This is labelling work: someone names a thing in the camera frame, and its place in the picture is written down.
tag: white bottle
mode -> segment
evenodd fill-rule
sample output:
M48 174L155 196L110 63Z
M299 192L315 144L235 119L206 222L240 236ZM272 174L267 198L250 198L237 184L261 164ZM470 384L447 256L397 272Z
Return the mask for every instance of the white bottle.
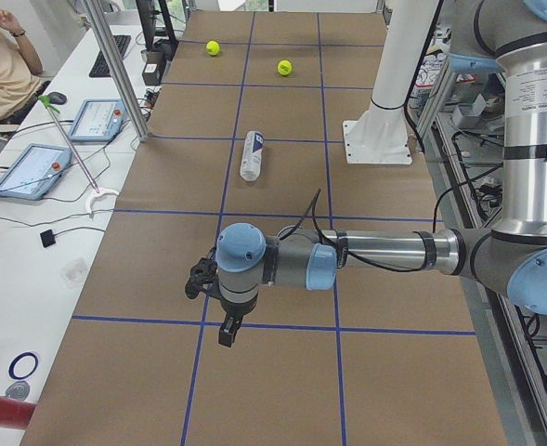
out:
M261 173L263 156L263 134L251 130L244 140L244 151L240 164L240 176L246 181L255 181Z

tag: keyboard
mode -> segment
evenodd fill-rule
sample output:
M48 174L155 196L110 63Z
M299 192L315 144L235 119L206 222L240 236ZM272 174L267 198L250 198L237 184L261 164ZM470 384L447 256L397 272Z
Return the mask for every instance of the keyboard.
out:
M131 36L119 34L114 35L113 37L114 42L116 42L116 46L118 47L118 51L121 53L121 57L124 58L124 53L128 48L128 44L131 43ZM91 72L89 72L89 77L110 77L110 68L108 68L108 63L101 51L98 52L94 66L91 68Z

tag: computer mouse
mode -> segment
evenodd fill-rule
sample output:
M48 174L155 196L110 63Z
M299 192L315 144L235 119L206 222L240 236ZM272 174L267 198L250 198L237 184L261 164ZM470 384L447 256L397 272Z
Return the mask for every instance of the computer mouse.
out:
M51 104L62 105L67 102L67 97L58 91L51 91L47 96Z

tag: power adapter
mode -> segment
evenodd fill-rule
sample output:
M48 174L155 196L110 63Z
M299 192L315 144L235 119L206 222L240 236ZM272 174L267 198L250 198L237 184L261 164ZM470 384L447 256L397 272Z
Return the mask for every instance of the power adapter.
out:
M40 240L42 241L42 246L44 248L52 246L57 242L57 238L55 237L52 230L45 230L44 232L40 232Z

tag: red cup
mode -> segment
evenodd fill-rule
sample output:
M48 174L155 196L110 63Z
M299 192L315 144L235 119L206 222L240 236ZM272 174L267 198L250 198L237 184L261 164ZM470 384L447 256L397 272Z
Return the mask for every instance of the red cup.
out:
M25 429L30 424L35 404L0 397L0 427Z

